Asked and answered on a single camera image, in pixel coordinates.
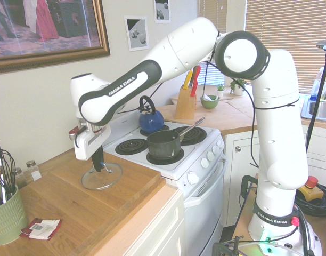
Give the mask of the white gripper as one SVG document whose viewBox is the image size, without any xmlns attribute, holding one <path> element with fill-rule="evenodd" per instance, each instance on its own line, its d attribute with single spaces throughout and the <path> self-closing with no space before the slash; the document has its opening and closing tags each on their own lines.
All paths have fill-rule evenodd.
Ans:
<svg viewBox="0 0 326 256">
<path fill-rule="evenodd" d="M 110 125 L 107 124 L 94 132 L 91 126 L 73 128 L 73 141 L 75 155 L 78 160 L 88 160 L 92 157 L 92 162 L 96 172 L 104 169 L 104 154 L 102 144 L 111 134 Z"/>
</svg>

